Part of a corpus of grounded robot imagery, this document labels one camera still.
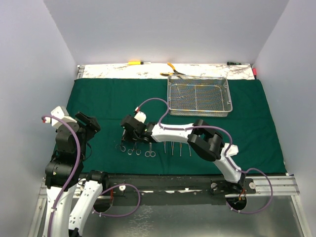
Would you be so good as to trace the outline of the steel surgical scissors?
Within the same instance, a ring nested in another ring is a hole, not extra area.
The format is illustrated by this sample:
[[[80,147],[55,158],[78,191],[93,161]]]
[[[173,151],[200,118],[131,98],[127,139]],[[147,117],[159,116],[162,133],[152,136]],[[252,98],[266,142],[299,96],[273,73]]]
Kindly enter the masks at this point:
[[[122,133],[122,137],[121,137],[121,141],[119,144],[116,144],[116,149],[120,150],[121,152],[125,152],[126,151],[126,147],[124,145],[124,141],[125,141],[125,133],[126,133],[126,130],[124,129],[123,130],[123,133]]]

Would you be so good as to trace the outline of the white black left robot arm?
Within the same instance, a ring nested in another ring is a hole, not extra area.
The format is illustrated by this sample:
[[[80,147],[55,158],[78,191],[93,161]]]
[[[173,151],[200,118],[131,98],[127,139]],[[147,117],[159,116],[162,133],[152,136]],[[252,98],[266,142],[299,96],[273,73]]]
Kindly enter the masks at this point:
[[[83,184],[83,191],[73,205],[73,197],[86,160],[86,148],[101,128],[94,117],[78,112],[72,118],[63,106],[43,117],[43,122],[56,129],[56,149],[45,168],[47,211],[44,237],[80,237],[98,196],[109,189],[107,175],[92,170]]]

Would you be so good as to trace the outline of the dark green surgical cloth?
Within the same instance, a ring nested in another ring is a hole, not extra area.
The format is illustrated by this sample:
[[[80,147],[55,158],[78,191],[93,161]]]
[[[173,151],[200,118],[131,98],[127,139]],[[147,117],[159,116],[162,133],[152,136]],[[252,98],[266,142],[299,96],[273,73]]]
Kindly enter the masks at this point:
[[[233,110],[225,118],[207,117],[209,125],[223,128],[225,142],[238,146],[233,157],[243,170],[260,169],[267,174],[285,173],[283,154],[269,105],[258,80],[230,80]],[[195,117],[165,115],[167,81],[164,79],[78,79],[75,81],[67,104],[71,116],[82,112],[96,117],[101,130],[90,140],[84,172],[91,170],[127,174],[204,175],[219,174],[219,169],[209,161],[201,159],[193,149],[189,155],[187,145],[166,143],[166,154],[162,143],[153,144],[154,158],[128,155],[116,149],[123,129],[121,120],[132,114],[137,106],[147,116],[147,121],[159,119],[166,124],[188,124]]]

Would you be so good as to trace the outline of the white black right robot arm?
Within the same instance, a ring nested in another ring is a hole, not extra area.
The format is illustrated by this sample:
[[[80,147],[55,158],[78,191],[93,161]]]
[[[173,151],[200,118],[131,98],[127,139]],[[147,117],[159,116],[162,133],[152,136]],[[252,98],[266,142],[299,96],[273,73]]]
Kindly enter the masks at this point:
[[[131,115],[123,118],[120,126],[124,129],[123,141],[147,144],[162,142],[188,144],[201,159],[213,162],[217,166],[230,192],[238,193],[245,186],[245,175],[229,155],[232,138],[229,134],[227,135],[230,143],[228,147],[225,147],[220,133],[225,130],[219,127],[210,126],[201,119],[185,125],[145,124],[143,119]]]

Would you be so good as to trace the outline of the white gauze pad top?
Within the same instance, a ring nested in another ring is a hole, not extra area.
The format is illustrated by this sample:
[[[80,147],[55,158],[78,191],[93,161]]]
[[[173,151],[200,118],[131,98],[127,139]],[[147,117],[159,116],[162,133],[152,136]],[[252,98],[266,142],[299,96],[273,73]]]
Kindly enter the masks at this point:
[[[227,154],[229,156],[235,156],[235,155],[238,154],[238,152],[239,152],[238,146],[237,145],[231,145],[229,150],[228,150],[228,152],[227,152]]]

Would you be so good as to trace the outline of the steel mesh instrument tray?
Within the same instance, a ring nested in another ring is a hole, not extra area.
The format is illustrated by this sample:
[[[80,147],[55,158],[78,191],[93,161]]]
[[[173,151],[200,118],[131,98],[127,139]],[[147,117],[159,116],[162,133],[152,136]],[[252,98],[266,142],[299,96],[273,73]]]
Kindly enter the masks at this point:
[[[172,75],[167,85],[171,115],[226,117],[233,110],[228,80],[224,77]]]

